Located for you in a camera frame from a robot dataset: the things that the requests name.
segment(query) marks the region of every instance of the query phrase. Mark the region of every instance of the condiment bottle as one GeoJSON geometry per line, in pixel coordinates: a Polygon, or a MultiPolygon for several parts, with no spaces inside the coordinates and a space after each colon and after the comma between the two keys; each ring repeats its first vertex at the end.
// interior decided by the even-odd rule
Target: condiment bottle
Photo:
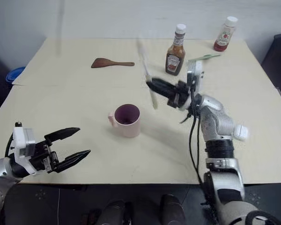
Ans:
{"type": "Polygon", "coordinates": [[[235,30],[235,25],[238,19],[233,16],[228,16],[222,30],[214,43],[214,49],[218,52],[223,52],[228,47],[231,36],[235,30]]]}
{"type": "Polygon", "coordinates": [[[176,26],[175,38],[172,46],[168,49],[165,71],[168,74],[177,76],[183,64],[185,57],[185,51],[183,49],[183,38],[185,35],[186,26],[184,24],[178,24],[176,26]]]}

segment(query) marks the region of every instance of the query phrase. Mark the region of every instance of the blue container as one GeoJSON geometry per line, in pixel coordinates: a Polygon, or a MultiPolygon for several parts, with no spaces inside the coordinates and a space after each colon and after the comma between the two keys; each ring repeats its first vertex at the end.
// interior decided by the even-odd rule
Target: blue container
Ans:
{"type": "Polygon", "coordinates": [[[21,72],[23,72],[24,69],[25,69],[25,67],[19,67],[17,69],[10,71],[6,75],[6,78],[5,78],[6,82],[12,83],[21,74],[21,72]]]}

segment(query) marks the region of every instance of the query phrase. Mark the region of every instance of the tabletop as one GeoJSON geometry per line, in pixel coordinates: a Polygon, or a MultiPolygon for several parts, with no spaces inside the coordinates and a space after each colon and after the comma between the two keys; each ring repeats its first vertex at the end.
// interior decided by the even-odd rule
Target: tabletop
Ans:
{"type": "MultiPolygon", "coordinates": [[[[169,82],[186,80],[164,72],[171,40],[143,40],[153,76],[169,82]]],[[[214,53],[211,41],[185,40],[185,59],[214,53]]],[[[205,61],[202,93],[221,101],[226,113],[250,131],[246,142],[234,141],[244,183],[281,182],[281,97],[244,41],[231,42],[220,57],[205,61]]],[[[76,151],[92,152],[60,173],[24,179],[33,183],[197,183],[188,135],[192,119],[157,96],[154,110],[133,39],[47,39],[25,71],[15,80],[0,108],[0,158],[15,121],[33,128],[37,141],[66,127],[77,134],[57,141],[60,160],[76,151]],[[97,57],[134,61],[134,67],[90,68],[97,57]],[[117,106],[140,108],[141,133],[128,139],[107,120],[117,106]]],[[[200,171],[206,171],[205,145],[200,135],[200,171]]]]}

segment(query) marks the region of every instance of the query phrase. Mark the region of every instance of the pink mug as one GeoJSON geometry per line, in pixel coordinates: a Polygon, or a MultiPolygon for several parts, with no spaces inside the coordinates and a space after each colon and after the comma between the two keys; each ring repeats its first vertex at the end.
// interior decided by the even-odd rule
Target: pink mug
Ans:
{"type": "Polygon", "coordinates": [[[124,137],[136,137],[140,134],[140,110],[132,104],[119,106],[115,112],[108,114],[108,119],[124,137]]]}

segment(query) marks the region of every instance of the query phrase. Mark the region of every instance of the brown spatula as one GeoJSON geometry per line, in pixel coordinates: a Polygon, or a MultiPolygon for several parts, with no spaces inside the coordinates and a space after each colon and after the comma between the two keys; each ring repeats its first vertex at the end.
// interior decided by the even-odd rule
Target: brown spatula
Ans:
{"type": "Polygon", "coordinates": [[[134,62],[114,62],[104,58],[96,58],[93,64],[91,65],[92,68],[100,68],[100,67],[108,67],[108,66],[133,67],[134,62]]]}

